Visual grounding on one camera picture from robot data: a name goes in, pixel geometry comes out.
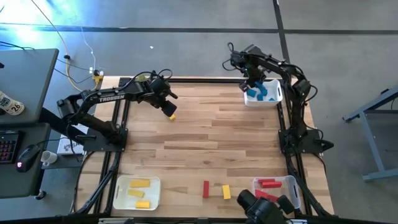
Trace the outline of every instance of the computer keyboard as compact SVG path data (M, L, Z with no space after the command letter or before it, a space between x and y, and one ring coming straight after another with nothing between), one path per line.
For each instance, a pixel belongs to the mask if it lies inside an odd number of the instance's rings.
M0 164L15 163L20 136L20 131L0 131Z

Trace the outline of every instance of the gray metal stand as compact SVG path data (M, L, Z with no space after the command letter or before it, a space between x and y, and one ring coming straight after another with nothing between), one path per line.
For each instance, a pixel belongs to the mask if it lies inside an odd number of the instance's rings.
M385 154L387 148L396 146L398 142L398 111L397 110L376 110L382 105L398 97L398 86L383 92L366 105L360 107L351 114L344 116L343 120L349 123L355 118L360 118L363 124L364 133L372 150L378 172L363 176L365 181L376 180L398 175L398 169L386 169L382 162L381 154Z

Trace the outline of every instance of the yellow cable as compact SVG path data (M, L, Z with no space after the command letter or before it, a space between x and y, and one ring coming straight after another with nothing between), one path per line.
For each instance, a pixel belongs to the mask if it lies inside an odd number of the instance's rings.
M55 31L57 31L57 34L60 36L60 38L61 38L61 40L62 40L62 43L63 43L63 46L65 47L65 53L66 53L66 55L69 55L67 45L66 45L65 41L63 40L61 34L59 33L58 29L54 26L54 24L52 24L51 20L44 14L44 12L40 9L40 7L39 7L38 5L36 5L36 3L35 3L33 0L31 0L31 1L32 1L33 4L35 4L36 8L43 14L43 16L48 20L48 22L49 22L49 23L51 24L51 26L55 29ZM69 75L69 59L66 58L66 60L67 60L67 63L66 63L66 71L67 71L67 77L68 77L68 80L69 80L70 84L72 84L72 86L75 87L75 89L77 89L78 91L82 91L81 89L79 89L79 88L72 82L72 79L70 78L70 75ZM95 87L94 87L93 89L91 89L91 90L97 89L98 85L99 85L99 83L96 82Z

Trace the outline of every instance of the black desk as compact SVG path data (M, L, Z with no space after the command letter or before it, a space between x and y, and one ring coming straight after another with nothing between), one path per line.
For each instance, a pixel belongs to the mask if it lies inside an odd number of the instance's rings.
M0 68L0 90L25 104L19 116L7 113L0 116L0 129L24 132L18 155L26 146L47 140L51 129L65 134L66 124L43 108L58 53L58 49L0 51L0 62L4 64L4 68ZM84 134L71 127L70 133L75 132ZM38 194L44 174L41 152L26 173L17 172L15 164L0 165L0 198Z
M19 116L0 116L0 125L38 122L58 53L58 49L0 51L0 62L4 65L0 68L0 90L25 104Z
M24 132L18 153L20 154L28 145L46 140L50 134L50 125L42 123L26 128L7 128L7 130ZM25 173L18 172L15 164L0 165L0 198L26 197L38 193L43 177L40 157L44 150L44 145L45 143L40 145L41 151L36 157L34 165Z

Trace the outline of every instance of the red block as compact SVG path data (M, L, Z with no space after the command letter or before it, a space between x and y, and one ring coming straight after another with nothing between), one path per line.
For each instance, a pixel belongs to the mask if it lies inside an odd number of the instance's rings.
M203 184L203 198L208 198L209 197L209 181L205 180L205 183Z
M262 188L279 188L282 186L282 182L264 182L261 185Z
M268 193L265 193L265 192L263 192L261 190L257 190L257 189L254 191L254 194L256 195L257 199L259 199L260 197L263 197L263 198L270 200L271 202L274 202L274 203L276 203L277 199L278 199L278 197L276 197L276 196L270 195Z
M275 179L259 179L257 182L259 184L267 183L267 182L275 182Z
M263 197L263 198L267 198L267 193L265 193L265 192L263 192L263 191L261 191L261 190L255 190L254 191L254 195L256 196L256 198L257 199L259 199L260 197Z

